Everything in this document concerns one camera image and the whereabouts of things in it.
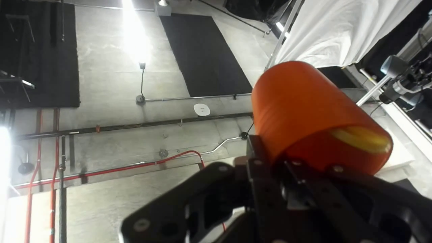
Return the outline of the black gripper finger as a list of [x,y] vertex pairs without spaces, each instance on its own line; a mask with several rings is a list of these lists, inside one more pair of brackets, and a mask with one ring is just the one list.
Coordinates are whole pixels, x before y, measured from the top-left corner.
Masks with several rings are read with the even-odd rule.
[[247,177],[253,193],[255,227],[261,243],[288,243],[284,227],[284,201],[280,186],[265,162],[266,152],[257,136],[247,139]]

